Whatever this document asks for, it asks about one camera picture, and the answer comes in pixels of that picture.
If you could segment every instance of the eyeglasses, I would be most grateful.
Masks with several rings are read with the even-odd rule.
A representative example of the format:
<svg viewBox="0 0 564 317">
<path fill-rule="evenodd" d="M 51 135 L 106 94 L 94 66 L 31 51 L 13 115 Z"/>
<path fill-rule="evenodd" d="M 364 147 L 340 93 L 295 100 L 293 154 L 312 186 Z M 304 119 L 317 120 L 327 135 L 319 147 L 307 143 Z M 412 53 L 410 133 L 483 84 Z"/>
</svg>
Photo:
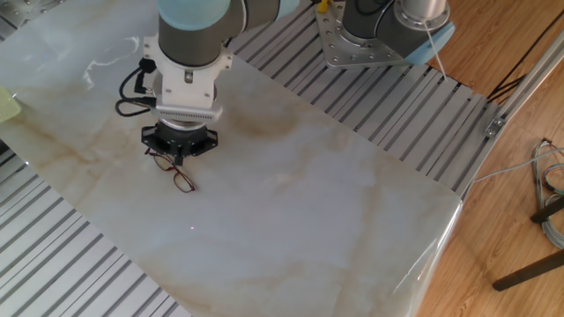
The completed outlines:
<svg viewBox="0 0 564 317">
<path fill-rule="evenodd" d="M 160 167 L 161 170 L 168 172 L 168 171 L 176 171 L 174 175 L 174 184 L 178 189 L 180 189 L 183 193 L 191 193 L 196 190 L 196 186 L 194 183 L 183 173 L 175 164 L 174 161 L 168 157 L 168 155 L 160 155 L 151 149 L 147 149 L 145 151 L 145 155 L 151 155 L 157 166 Z"/>
</svg>

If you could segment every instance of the marble surface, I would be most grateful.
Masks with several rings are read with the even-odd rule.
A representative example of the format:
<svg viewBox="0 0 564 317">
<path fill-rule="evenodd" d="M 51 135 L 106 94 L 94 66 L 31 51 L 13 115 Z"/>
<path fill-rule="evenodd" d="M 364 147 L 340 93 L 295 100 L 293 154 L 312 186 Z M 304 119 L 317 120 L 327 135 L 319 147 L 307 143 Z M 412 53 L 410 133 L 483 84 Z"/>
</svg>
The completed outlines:
<svg viewBox="0 0 564 317">
<path fill-rule="evenodd" d="M 154 118 L 113 109 L 156 12 L 76 0 L 12 35 L 0 137 L 196 317 L 413 316 L 460 199 L 237 58 L 181 193 L 144 155 Z"/>
</svg>

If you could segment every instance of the white bracket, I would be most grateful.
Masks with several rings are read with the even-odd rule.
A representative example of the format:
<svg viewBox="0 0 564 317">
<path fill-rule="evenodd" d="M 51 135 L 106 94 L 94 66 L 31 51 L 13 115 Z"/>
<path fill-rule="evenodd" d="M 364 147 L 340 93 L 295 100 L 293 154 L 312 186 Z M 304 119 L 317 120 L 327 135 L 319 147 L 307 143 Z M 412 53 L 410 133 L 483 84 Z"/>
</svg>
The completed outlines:
<svg viewBox="0 0 564 317">
<path fill-rule="evenodd" d="M 195 122 L 214 122 L 219 118 L 222 108 L 214 106 L 214 82 L 223 70 L 231 70 L 233 53 L 226 48 L 221 48 L 219 57 L 211 64 L 204 67 L 186 67 L 171 61 L 160 49 L 159 36 L 145 37 L 145 58 L 152 59 L 157 64 L 157 69 L 162 74 L 162 86 L 154 87 L 159 102 L 170 114 L 169 119 Z M 193 120 L 201 117 L 199 112 L 206 112 L 206 118 L 213 114 L 211 119 Z"/>
</svg>

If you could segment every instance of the glasses frame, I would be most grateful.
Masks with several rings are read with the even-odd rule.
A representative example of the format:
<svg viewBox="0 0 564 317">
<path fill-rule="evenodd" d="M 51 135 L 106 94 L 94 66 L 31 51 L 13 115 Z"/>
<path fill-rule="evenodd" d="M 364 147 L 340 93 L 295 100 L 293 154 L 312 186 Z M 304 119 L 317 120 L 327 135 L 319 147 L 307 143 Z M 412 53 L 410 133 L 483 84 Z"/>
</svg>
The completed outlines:
<svg viewBox="0 0 564 317">
<path fill-rule="evenodd" d="M 176 164 L 174 163 L 174 161 L 173 161 L 170 157 L 168 157 L 168 155 L 161 155 L 161 154 L 158 154 L 157 152 L 152 151 L 151 148 L 148 148 L 147 151 L 145 151 L 145 155 L 152 156 L 152 158 L 153 158 L 154 161 L 155 161 L 155 164 L 156 164 L 161 170 L 163 170 L 163 171 L 165 171 L 165 172 L 176 171 L 176 174 L 174 175 L 174 178 L 173 178 L 173 182 L 174 182 L 175 186 L 176 186 L 180 191 L 182 191 L 183 193 L 186 193 L 186 194 L 191 193 L 191 192 L 193 192 L 193 191 L 196 191 L 196 186 L 194 185 L 194 183 L 190 180 L 190 178 L 189 178 L 185 173 L 183 173 L 183 172 L 178 168 L 178 166 L 176 166 Z M 157 158 L 161 158 L 161 159 L 166 160 L 166 161 L 170 164 L 170 167 L 168 167 L 168 168 L 163 168 L 163 167 L 159 164 L 159 162 L 157 162 Z M 188 185 L 190 186 L 190 190 L 184 190 L 184 189 L 182 189 L 180 186 L 178 186 L 178 183 L 176 182 L 176 178 L 177 178 L 177 177 L 182 177 L 182 178 L 188 183 Z"/>
</svg>

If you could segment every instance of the metal mounting plate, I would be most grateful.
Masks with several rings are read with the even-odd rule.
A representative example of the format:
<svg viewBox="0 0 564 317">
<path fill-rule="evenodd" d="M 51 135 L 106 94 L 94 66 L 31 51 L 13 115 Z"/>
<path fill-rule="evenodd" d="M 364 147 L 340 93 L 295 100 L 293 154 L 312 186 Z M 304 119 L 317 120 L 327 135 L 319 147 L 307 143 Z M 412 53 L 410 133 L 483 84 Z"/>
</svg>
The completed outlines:
<svg viewBox="0 0 564 317">
<path fill-rule="evenodd" d="M 345 3 L 330 3 L 325 13 L 316 11 L 319 36 L 327 66 L 332 70 L 361 69 L 408 62 L 377 39 L 352 39 L 343 27 Z"/>
</svg>

